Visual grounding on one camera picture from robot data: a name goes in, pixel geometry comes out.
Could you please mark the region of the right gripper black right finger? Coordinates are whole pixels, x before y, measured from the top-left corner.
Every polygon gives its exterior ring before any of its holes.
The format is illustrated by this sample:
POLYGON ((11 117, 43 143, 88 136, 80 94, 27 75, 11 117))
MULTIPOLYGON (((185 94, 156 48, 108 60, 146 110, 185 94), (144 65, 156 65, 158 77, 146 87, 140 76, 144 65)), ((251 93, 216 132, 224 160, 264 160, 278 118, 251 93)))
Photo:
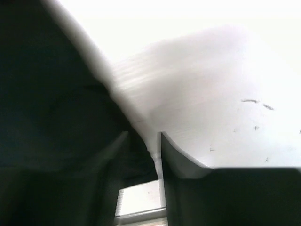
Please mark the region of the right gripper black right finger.
POLYGON ((160 135, 171 226, 298 226, 301 174, 294 168, 198 166, 160 135))

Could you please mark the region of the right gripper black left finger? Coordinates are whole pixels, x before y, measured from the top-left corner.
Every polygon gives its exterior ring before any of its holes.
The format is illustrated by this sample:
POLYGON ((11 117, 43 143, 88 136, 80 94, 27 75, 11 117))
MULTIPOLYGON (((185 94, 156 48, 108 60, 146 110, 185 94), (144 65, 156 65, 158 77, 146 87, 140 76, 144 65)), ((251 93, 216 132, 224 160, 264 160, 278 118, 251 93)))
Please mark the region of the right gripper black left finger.
POLYGON ((128 133, 62 173, 0 169, 3 226, 111 226, 123 185, 120 159, 128 133))

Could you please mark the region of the black trousers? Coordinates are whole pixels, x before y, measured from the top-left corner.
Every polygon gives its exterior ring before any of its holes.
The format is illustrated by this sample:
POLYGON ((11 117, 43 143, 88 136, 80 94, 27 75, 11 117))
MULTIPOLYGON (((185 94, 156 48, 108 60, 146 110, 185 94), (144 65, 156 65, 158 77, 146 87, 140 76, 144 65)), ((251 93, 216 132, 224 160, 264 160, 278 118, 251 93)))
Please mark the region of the black trousers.
POLYGON ((0 3, 0 163, 79 176, 114 157, 125 187, 158 179, 145 142, 40 0, 0 3))

